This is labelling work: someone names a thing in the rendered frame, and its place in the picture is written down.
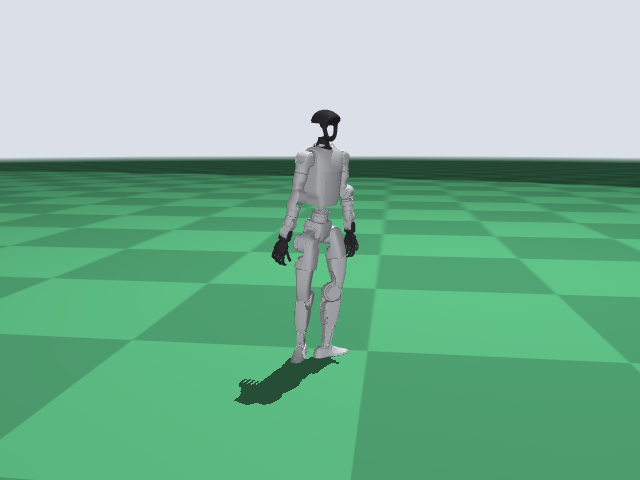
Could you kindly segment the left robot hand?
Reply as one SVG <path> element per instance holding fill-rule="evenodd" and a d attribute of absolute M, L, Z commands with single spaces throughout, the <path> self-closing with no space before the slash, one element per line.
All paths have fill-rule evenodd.
<path fill-rule="evenodd" d="M 356 251 L 358 250 L 358 241 L 356 239 L 356 236 L 354 235 L 355 232 L 355 222 L 351 223 L 351 230 L 346 230 L 344 228 L 344 232 L 346 232 L 345 238 L 344 238 L 344 243 L 345 243 L 345 249 L 346 249 L 346 257 L 352 257 L 355 254 L 355 249 Z M 356 245 L 356 248 L 355 248 Z M 347 247 L 346 247 L 347 246 Z M 350 246 L 350 248 L 349 248 Z M 349 253 L 348 253 L 349 251 Z M 352 254 L 351 254 L 352 253 Z"/>

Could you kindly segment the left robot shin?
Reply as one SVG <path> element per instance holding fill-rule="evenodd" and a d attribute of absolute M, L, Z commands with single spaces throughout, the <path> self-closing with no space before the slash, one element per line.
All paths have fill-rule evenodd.
<path fill-rule="evenodd" d="M 322 289 L 321 289 L 321 293 L 322 293 Z M 339 310 L 340 310 L 341 295 L 342 295 L 342 289 L 341 289 L 341 294 L 337 300 L 328 301 L 324 299 L 323 296 L 321 297 L 321 302 L 320 302 L 320 314 L 321 314 L 320 322 L 322 323 L 321 346 L 324 344 L 323 345 L 324 349 L 331 348 L 331 341 L 332 341 L 334 329 L 335 329 L 334 327 L 336 326 Z M 330 341 L 330 344 L 328 346 L 329 341 Z M 325 348 L 325 346 L 327 347 Z"/>

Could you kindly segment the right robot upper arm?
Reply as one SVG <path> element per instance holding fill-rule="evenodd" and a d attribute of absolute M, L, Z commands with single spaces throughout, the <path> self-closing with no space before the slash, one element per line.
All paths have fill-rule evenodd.
<path fill-rule="evenodd" d="M 293 176 L 292 191 L 297 190 L 299 192 L 299 199 L 297 204 L 305 204 L 308 199 L 308 195 L 303 191 L 303 187 L 307 181 L 309 169 L 315 163 L 315 151 L 302 151 L 295 157 L 295 173 Z M 291 193 L 292 193 L 291 191 Z"/>

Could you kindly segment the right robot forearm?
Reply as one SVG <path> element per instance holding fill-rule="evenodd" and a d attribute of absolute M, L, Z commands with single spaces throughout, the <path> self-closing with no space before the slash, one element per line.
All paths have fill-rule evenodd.
<path fill-rule="evenodd" d="M 283 226 L 280 230 L 280 236 L 285 239 L 287 238 L 289 231 L 293 232 L 293 230 L 297 226 L 296 221 L 298 219 L 298 214 L 301 209 L 299 205 L 296 205 L 299 199 L 299 196 L 300 196 L 299 192 L 297 190 L 294 190 L 292 191 L 287 202 L 287 207 L 286 207 L 287 212 L 286 212 L 285 220 L 283 221 Z"/>

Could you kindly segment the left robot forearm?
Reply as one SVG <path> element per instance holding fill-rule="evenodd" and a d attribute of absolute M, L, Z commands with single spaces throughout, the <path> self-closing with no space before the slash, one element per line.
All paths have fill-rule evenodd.
<path fill-rule="evenodd" d="M 351 230 L 351 223 L 355 222 L 355 214 L 353 209 L 353 195 L 348 199 L 343 199 L 340 201 L 343 212 L 343 220 L 344 220 L 344 228 L 346 230 Z"/>

